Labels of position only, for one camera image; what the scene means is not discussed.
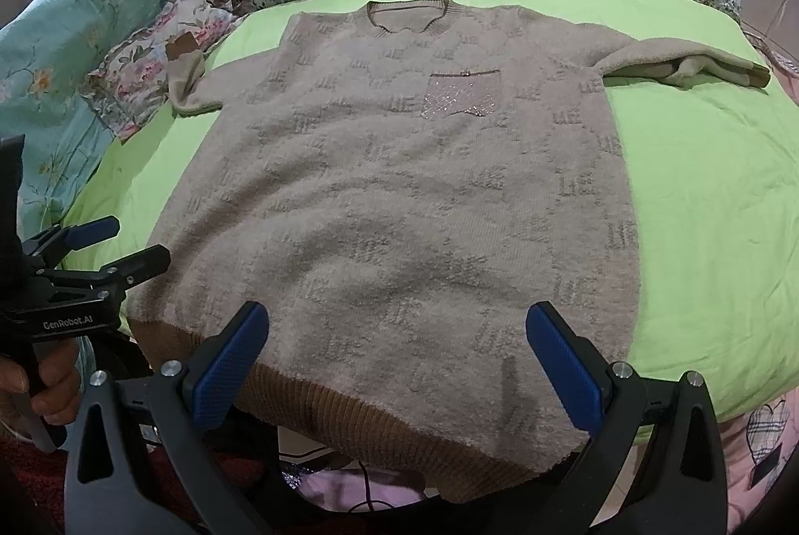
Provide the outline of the person's left hand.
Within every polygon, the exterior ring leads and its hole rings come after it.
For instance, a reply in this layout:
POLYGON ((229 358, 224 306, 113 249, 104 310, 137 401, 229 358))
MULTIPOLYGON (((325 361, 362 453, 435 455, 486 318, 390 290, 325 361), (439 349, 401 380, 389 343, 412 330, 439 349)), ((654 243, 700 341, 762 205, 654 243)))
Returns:
MULTIPOLYGON (((39 376, 44 389, 31 394, 31 408, 52 426, 73 423, 80 407, 80 374, 76 369, 76 339, 55 342, 39 362, 39 376)), ((24 370, 15 362, 1 360, 1 421, 12 431, 28 436, 23 419, 13 405, 12 396, 28 390, 24 370)))

